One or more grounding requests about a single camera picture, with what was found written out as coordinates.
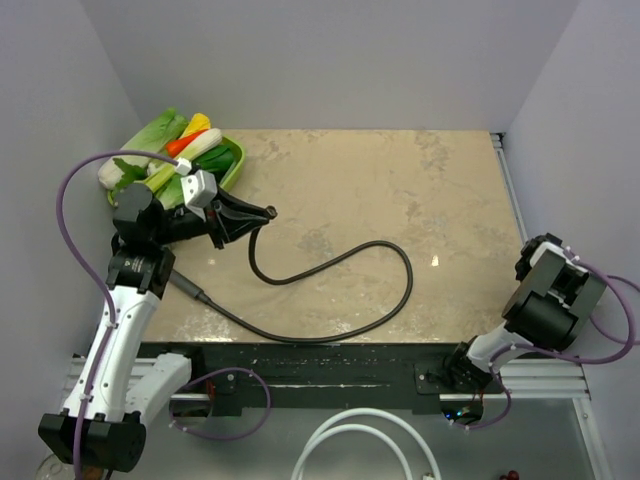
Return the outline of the grey shower head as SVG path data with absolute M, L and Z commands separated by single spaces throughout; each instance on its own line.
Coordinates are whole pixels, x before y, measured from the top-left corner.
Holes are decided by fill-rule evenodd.
M 170 282 L 182 293 L 202 304 L 208 305 L 211 302 L 211 298 L 200 286 L 176 270 L 171 272 Z

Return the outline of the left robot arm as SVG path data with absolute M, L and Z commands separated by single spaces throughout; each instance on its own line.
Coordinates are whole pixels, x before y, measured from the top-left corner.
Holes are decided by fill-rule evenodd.
M 198 355 L 164 353 L 132 381 L 142 336 L 169 283 L 170 244 L 207 235 L 217 248 L 268 224 L 277 211 L 241 201 L 195 176 L 184 178 L 188 202 L 166 210 L 152 191 L 133 183 L 114 201 L 113 256 L 103 313 L 80 376 L 57 414 L 42 417 L 38 434 L 57 458 L 78 468 L 129 472 L 147 429 L 171 395 L 200 390 L 207 368 Z

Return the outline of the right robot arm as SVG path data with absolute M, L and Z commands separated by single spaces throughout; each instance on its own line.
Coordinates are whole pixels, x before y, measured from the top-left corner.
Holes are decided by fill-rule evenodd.
M 515 264 L 519 286 L 490 332 L 460 343 L 444 362 L 448 386 L 481 390 L 508 362 L 540 350 L 562 353 L 577 339 L 605 283 L 568 258 L 550 233 L 529 239 Z

